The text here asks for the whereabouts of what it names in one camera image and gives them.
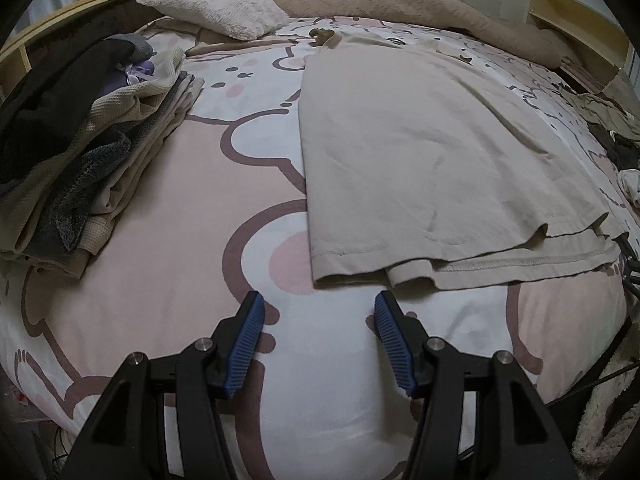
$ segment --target wooden headboard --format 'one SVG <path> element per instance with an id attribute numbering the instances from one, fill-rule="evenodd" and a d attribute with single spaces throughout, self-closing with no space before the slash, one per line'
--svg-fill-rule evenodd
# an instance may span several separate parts
<path id="1" fill-rule="evenodd" d="M 118 32 L 133 32 L 160 16 L 136 0 L 79 0 L 50 14 L 9 38 L 0 50 L 0 87 L 7 96 L 21 78 L 38 64 L 49 47 L 72 36 L 76 30 L 114 14 Z"/>

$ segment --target silver bolt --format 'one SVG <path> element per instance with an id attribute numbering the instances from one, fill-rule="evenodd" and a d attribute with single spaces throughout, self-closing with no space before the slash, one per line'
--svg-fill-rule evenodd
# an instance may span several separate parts
<path id="1" fill-rule="evenodd" d="M 427 346 L 434 352 L 437 352 L 444 348 L 444 341 L 439 337 L 430 337 L 427 339 Z"/>
<path id="2" fill-rule="evenodd" d="M 132 352 L 127 356 L 127 363 L 130 365 L 139 365 L 145 360 L 145 355 L 142 352 Z"/>
<path id="3" fill-rule="evenodd" d="M 506 350 L 500 350 L 495 353 L 495 358 L 498 359 L 503 365 L 509 365 L 513 363 L 513 354 Z"/>
<path id="4" fill-rule="evenodd" d="M 200 350 L 201 352 L 206 352 L 213 346 L 213 341 L 208 337 L 201 337 L 194 344 L 196 350 Z"/>

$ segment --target stack of folded clothes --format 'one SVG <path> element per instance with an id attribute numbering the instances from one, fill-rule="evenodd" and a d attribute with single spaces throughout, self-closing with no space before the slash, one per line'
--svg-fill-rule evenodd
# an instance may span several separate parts
<path id="1" fill-rule="evenodd" d="M 0 108 L 0 258 L 80 278 L 204 83 L 116 34 L 52 52 Z"/>

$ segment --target bed sheet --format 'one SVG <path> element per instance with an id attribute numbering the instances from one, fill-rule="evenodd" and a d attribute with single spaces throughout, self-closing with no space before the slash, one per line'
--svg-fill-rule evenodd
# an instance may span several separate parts
<path id="1" fill-rule="evenodd" d="M 586 123 L 548 70 L 455 32 L 357 18 L 305 19 L 277 32 L 289 44 L 188 58 L 205 79 L 187 120 L 143 175 L 113 237 L 79 282 L 19 264 L 0 267 L 0 364 L 72 434 L 131 351 L 156 357 L 209 335 L 250 289 L 268 302 L 244 388 L 220 406 L 239 478 L 395 479 L 420 405 L 396 387 L 372 330 L 384 283 L 314 288 L 297 99 L 315 27 L 406 43 L 437 39 L 516 92 L 570 147 L 639 249 L 640 219 Z M 148 28 L 156 50 L 196 42 Z M 594 364 L 626 316 L 620 264 L 542 282 L 394 293 L 430 335 L 490 356 L 513 351 L 544 400 Z M 461 447 L 473 435 L 466 397 Z M 171 470 L 180 474 L 167 399 Z"/>

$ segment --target dark gray garment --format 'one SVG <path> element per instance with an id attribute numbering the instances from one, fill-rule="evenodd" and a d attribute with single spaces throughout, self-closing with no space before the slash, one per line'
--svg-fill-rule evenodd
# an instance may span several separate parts
<path id="1" fill-rule="evenodd" d="M 65 168 L 56 179 L 25 254 L 55 258 L 75 250 L 104 179 L 127 159 L 146 132 L 162 118 L 187 75 L 180 72 L 158 110 L 148 118 L 142 122 L 113 124 Z"/>
<path id="2" fill-rule="evenodd" d="M 145 38 L 137 34 L 114 34 L 113 36 L 109 36 L 108 39 L 129 41 L 129 43 L 133 45 L 135 50 L 129 59 L 130 63 L 146 61 L 154 54 L 153 47 L 146 42 Z"/>

